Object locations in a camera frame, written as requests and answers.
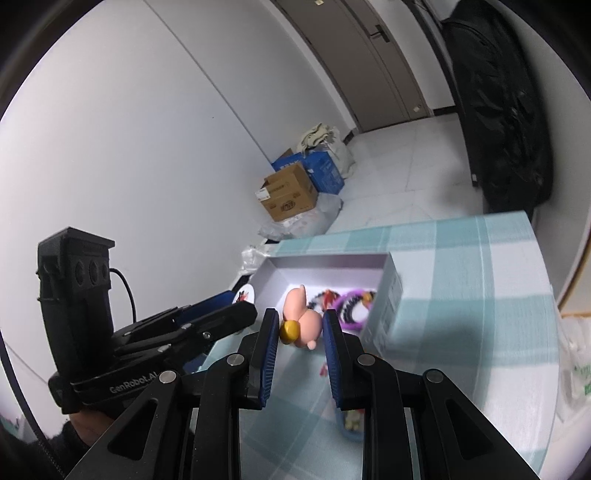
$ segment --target yellow ball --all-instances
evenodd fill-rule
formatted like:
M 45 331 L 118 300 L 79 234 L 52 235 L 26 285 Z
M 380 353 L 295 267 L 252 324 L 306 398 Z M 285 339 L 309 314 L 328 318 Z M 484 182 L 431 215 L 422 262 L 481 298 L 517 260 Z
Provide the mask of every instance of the yellow ball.
M 281 341 L 289 345 L 295 342 L 300 337 L 300 324 L 295 320 L 286 320 L 279 329 L 279 338 Z

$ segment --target floor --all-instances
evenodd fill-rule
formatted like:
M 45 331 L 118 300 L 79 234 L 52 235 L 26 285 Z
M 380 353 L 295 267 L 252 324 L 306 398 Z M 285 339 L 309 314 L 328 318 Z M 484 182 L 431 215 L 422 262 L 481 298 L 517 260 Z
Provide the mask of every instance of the floor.
M 329 233 L 482 214 L 455 113 L 361 134 L 349 148 L 356 171 Z

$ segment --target door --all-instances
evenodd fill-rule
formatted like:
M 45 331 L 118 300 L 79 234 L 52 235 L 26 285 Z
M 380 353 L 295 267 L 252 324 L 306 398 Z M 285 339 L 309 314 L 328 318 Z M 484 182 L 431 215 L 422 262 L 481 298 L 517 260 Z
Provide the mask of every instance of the door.
M 365 0 L 275 0 L 340 90 L 361 131 L 427 116 L 404 57 Z

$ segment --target tablecloth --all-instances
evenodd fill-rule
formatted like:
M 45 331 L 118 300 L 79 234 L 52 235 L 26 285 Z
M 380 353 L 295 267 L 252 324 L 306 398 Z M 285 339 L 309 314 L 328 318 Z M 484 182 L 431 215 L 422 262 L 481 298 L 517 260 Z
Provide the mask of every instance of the tablecloth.
M 416 373 L 443 370 L 539 472 L 556 408 L 557 309 L 526 215 L 288 240 L 272 254 L 367 252 L 390 252 L 402 279 L 386 359 Z M 216 344 L 203 368 L 239 340 Z M 361 444 L 337 431 L 323 364 L 322 348 L 280 345 L 267 407 L 241 412 L 244 480 L 361 477 Z

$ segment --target purple ring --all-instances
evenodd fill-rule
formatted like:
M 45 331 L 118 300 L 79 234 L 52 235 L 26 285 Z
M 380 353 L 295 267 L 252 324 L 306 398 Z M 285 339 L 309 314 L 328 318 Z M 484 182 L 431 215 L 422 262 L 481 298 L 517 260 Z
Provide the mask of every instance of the purple ring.
M 356 290 L 351 290 L 348 291 L 346 294 L 341 295 L 338 299 L 336 299 L 329 308 L 331 309 L 335 309 L 338 310 L 338 308 L 345 303 L 347 300 L 352 299 L 353 297 L 356 296 L 362 296 L 364 293 L 366 293 L 367 290 L 363 290 L 362 288 L 357 288 Z M 368 308 L 368 316 L 369 316 L 369 311 L 371 310 L 372 305 L 369 306 Z M 340 327 L 343 330 L 356 330 L 359 331 L 361 330 L 364 326 L 365 326 L 365 322 L 367 322 L 367 317 L 365 317 L 364 319 L 360 320 L 359 322 L 355 322 L 355 323 L 346 323 L 344 321 L 342 321 L 340 319 L 339 316 L 339 323 L 340 323 Z

